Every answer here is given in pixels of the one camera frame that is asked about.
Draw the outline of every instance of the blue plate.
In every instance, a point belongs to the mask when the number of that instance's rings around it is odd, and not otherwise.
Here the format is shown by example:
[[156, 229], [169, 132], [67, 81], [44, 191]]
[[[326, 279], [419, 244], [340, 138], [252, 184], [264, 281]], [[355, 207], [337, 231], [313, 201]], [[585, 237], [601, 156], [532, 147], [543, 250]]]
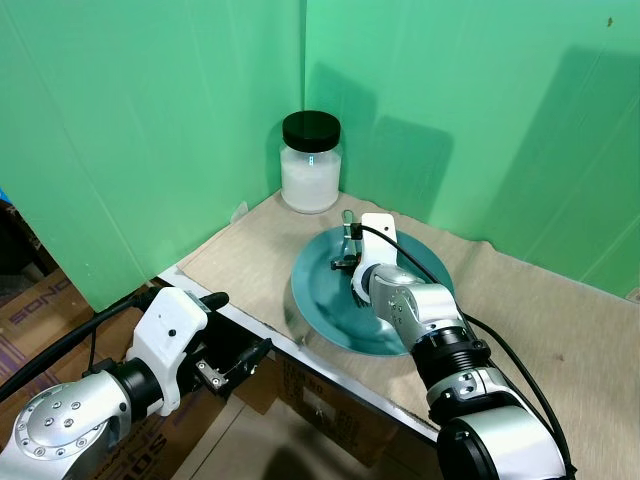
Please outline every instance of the blue plate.
[[[369, 306], [358, 308], [351, 295], [351, 277], [331, 270], [330, 261], [342, 253], [342, 232], [342, 227], [336, 227], [321, 233], [298, 255], [291, 274], [298, 309], [320, 335], [347, 350], [368, 355], [406, 355], [406, 348], [389, 323], [376, 318]], [[397, 238], [453, 293], [449, 272], [435, 253], [403, 232], [397, 232]], [[398, 265], [427, 280], [400, 253]]]

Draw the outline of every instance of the table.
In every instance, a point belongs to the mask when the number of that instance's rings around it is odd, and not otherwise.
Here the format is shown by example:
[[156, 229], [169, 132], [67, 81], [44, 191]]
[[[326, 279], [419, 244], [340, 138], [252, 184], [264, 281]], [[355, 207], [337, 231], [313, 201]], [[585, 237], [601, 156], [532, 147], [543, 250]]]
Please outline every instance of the table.
[[[434, 440], [426, 391], [409, 357], [347, 352], [317, 335], [301, 317], [289, 277], [298, 252], [316, 234], [341, 224], [340, 213], [384, 209], [341, 194], [320, 215], [291, 211], [279, 193], [221, 230], [173, 267], [205, 290], [227, 291], [223, 313], [327, 376], [375, 408]], [[564, 426], [581, 478], [635, 478], [638, 451], [639, 305], [393, 213], [396, 227], [445, 263], [462, 308], [498, 330], [543, 388]], [[515, 367], [486, 335], [493, 358], [530, 398]]]

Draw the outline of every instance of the green backdrop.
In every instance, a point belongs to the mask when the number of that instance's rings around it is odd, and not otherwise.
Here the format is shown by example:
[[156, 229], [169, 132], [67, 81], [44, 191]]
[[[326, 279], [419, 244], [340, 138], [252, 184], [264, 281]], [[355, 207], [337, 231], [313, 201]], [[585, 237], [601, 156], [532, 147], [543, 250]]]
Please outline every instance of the green backdrop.
[[0, 183], [95, 309], [279, 188], [303, 12], [0, 0]]
[[624, 296], [640, 263], [640, 3], [0, 0], [0, 185], [101, 309], [280, 186], [342, 189]]
[[640, 2], [309, 2], [342, 188], [625, 296], [640, 265]]

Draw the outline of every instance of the black jar lid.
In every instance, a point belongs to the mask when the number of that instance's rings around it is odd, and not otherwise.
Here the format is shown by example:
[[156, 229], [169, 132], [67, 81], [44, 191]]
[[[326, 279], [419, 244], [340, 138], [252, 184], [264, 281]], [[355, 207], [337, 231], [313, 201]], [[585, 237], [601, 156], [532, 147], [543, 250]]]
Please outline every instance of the black jar lid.
[[340, 141], [340, 122], [326, 112], [295, 112], [282, 122], [282, 138], [299, 152], [326, 152]]

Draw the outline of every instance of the white powder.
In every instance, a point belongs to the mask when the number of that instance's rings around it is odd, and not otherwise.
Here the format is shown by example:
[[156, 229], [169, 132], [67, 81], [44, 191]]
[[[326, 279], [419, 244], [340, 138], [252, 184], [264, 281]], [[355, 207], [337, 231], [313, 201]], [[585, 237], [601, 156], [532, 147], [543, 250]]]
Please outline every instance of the white powder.
[[319, 213], [338, 199], [340, 154], [298, 152], [285, 146], [280, 152], [282, 198], [294, 210]]

